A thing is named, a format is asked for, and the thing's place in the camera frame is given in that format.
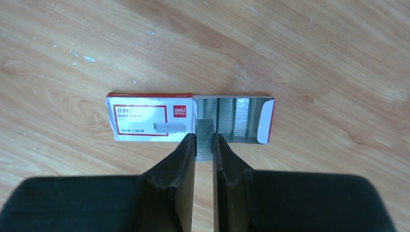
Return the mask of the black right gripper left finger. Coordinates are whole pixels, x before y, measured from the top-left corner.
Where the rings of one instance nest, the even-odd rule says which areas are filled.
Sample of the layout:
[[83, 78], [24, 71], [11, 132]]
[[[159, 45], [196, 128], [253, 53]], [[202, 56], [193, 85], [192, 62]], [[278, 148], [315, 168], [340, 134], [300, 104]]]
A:
[[0, 213], [3, 232], [189, 232], [196, 137], [140, 175], [33, 177]]

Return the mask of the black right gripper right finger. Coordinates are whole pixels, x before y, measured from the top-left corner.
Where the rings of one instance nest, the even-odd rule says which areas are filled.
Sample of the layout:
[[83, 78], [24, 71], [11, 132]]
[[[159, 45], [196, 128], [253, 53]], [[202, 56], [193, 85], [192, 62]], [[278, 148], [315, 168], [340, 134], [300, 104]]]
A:
[[217, 232], [393, 232], [374, 186], [349, 174], [256, 170], [213, 139]]

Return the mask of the silver staple strip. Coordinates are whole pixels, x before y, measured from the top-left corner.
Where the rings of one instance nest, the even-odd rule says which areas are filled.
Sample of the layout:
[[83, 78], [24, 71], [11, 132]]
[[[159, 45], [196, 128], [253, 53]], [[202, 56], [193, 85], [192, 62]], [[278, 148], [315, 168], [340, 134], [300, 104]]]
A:
[[211, 161], [213, 152], [214, 119], [199, 119], [196, 125], [196, 161]]

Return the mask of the red white staple box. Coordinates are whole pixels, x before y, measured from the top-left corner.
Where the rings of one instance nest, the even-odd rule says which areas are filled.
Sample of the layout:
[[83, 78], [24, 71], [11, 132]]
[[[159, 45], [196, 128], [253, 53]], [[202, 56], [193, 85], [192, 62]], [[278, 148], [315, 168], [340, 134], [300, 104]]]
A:
[[108, 93], [108, 118], [116, 141], [180, 142], [220, 133], [230, 143], [266, 144], [275, 99], [269, 96], [191, 93]]

